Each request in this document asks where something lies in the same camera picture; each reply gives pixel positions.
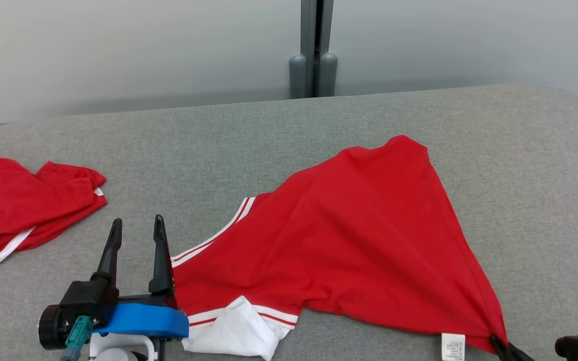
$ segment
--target red stripe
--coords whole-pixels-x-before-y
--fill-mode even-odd
[[[234,220],[233,223],[231,224],[232,226],[233,226],[234,224],[236,224],[236,222],[238,222],[238,220],[240,219],[240,216],[242,215],[242,212],[244,212],[245,209],[247,208],[247,204],[249,203],[250,199],[251,199],[251,198],[247,198],[247,200],[245,201],[244,205],[242,206],[242,209],[239,211],[238,216],[236,217],[236,220]],[[175,262],[175,261],[183,258],[184,256],[186,256],[187,254],[190,254],[191,252],[197,251],[197,250],[200,249],[200,248],[209,247],[209,245],[211,245],[213,242],[215,242],[216,239],[218,239],[218,237],[216,237],[213,241],[211,241],[211,242],[209,242],[209,243],[207,243],[207,244],[199,245],[199,246],[197,246],[197,247],[195,247],[195,248],[192,248],[192,249],[188,250],[188,251],[187,251],[186,253],[184,253],[182,256],[179,256],[178,258],[175,258],[175,259],[173,260],[173,262]]]
[[[277,318],[277,317],[274,317],[274,316],[271,316],[271,315],[267,315],[266,313],[260,313],[260,312],[259,312],[259,313],[257,313],[257,314],[258,314],[258,315],[261,315],[261,316],[264,316],[264,317],[273,318],[274,320],[280,321],[280,322],[282,322],[282,323],[284,323],[284,324],[288,324],[288,325],[291,325],[291,326],[295,326],[295,325],[296,325],[296,323],[294,323],[294,322],[289,322],[289,321],[287,321],[287,320],[283,320],[282,318]]]
[[[191,326],[197,326],[197,325],[199,325],[199,324],[214,322],[214,321],[215,321],[215,318],[209,318],[208,320],[190,323],[190,324],[189,324],[189,327],[191,327]]]

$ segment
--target teal connector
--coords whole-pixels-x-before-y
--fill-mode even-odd
[[[73,329],[66,339],[66,349],[61,361],[78,361],[82,354],[82,347],[92,334],[92,320],[88,316],[80,316],[75,320]]]

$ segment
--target gray table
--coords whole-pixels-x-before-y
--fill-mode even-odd
[[[152,222],[172,254],[211,236],[244,196],[343,148],[397,134],[429,147],[466,238],[502,305],[509,337],[535,359],[558,359],[578,333],[578,98],[502,85],[74,116],[0,126],[0,157],[32,171],[47,160],[91,167],[108,205],[62,236],[0,264],[0,359],[58,359],[37,318],[95,269],[110,223],[124,220],[117,285],[147,290]],[[190,354],[168,359],[237,359]],[[303,312],[274,359],[441,359],[440,337]],[[469,348],[469,361],[495,359]]]

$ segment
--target gray foam cushion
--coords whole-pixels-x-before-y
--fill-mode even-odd
[[[117,285],[152,277],[154,215],[172,254],[200,243],[245,196],[349,146],[406,134],[429,148],[470,247],[498,295],[509,338],[535,359],[578,333],[578,98],[500,85],[73,116],[0,126],[0,157],[37,171],[91,167],[108,205],[37,249],[0,264],[0,359],[57,359],[37,318],[96,268],[110,224],[124,221]],[[274,359],[441,359],[440,337],[303,311]],[[238,359],[190,354],[167,359]],[[468,348],[466,359],[496,359]]]

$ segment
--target white care label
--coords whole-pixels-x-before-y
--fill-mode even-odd
[[[465,334],[441,333],[443,361],[465,360]]]

